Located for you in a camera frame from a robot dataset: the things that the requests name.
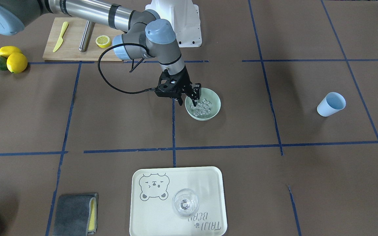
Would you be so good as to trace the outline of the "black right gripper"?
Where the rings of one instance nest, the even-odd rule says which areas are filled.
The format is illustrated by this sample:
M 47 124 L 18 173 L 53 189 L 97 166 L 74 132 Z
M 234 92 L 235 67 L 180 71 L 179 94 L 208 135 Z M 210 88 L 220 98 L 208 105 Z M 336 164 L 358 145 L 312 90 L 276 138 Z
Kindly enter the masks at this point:
M 190 82 L 189 73 L 186 67 L 182 69 L 177 74 L 170 75 L 168 70 L 165 69 L 162 72 L 162 77 L 168 77 L 177 81 L 175 89 L 178 93 L 178 96 L 175 97 L 175 100 L 180 106 L 183 106 L 184 100 L 182 94 L 186 94 L 186 98 L 190 99 L 193 106 L 196 107 L 198 101 L 201 97 L 201 83 L 192 84 Z

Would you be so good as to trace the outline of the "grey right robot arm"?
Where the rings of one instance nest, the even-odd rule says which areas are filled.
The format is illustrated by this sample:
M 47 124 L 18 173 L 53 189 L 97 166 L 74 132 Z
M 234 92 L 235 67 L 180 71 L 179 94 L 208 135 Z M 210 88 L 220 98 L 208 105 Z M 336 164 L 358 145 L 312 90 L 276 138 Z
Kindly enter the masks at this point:
M 162 68 L 158 86 L 150 91 L 180 105 L 186 94 L 194 106 L 198 104 L 201 84 L 190 81 L 177 33 L 155 10 L 139 12 L 101 0 L 0 0 L 0 34 L 15 35 L 47 13 L 63 13 L 122 31 L 109 50 L 122 60 L 157 58 Z

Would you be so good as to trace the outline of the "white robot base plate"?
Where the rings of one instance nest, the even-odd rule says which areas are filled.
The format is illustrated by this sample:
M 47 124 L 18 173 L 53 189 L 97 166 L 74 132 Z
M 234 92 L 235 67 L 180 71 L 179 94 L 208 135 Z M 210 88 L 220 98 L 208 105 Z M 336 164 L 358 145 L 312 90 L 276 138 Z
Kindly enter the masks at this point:
M 154 10 L 171 23 L 181 48 L 202 45 L 199 7 L 192 0 L 152 0 L 145 9 Z

